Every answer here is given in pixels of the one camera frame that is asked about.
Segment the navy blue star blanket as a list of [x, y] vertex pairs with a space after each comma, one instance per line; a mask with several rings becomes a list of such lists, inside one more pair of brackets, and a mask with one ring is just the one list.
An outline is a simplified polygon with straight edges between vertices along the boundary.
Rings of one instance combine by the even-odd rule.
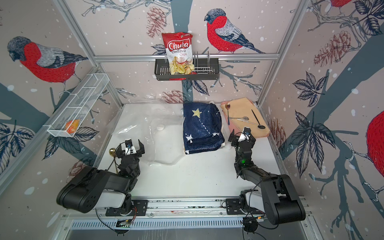
[[225, 143], [222, 117], [214, 104], [183, 104], [183, 140], [187, 155], [212, 152]]

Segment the clear plastic vacuum bag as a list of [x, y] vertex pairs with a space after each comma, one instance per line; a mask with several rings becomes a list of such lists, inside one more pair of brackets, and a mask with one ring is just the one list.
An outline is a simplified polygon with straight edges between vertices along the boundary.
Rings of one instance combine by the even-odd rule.
[[[183, 105], [162, 101], [126, 104], [116, 120], [107, 149], [131, 139], [135, 148], [138, 140], [145, 147], [142, 160], [151, 165], [176, 165], [185, 155], [183, 142]], [[162, 131], [158, 125], [164, 125]]]

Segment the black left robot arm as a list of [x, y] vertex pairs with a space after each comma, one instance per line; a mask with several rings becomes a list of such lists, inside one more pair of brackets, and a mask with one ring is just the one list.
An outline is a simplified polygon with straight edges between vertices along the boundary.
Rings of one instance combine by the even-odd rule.
[[121, 160], [117, 174], [94, 167], [84, 167], [59, 192], [58, 205], [88, 213], [91, 210], [109, 208], [128, 215], [134, 208], [130, 192], [135, 187], [140, 170], [140, 157], [145, 147], [138, 141], [136, 149], [131, 139], [125, 140], [115, 150], [115, 157]]

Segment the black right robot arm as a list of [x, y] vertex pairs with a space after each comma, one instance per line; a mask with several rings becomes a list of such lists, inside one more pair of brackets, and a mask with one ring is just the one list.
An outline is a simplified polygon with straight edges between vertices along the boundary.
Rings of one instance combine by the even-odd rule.
[[257, 209], [264, 213], [273, 225], [303, 221], [306, 211], [288, 175], [276, 175], [259, 168], [252, 161], [252, 148], [256, 138], [251, 129], [232, 131], [228, 141], [234, 147], [237, 177], [255, 184], [249, 192], [240, 195], [244, 211]]

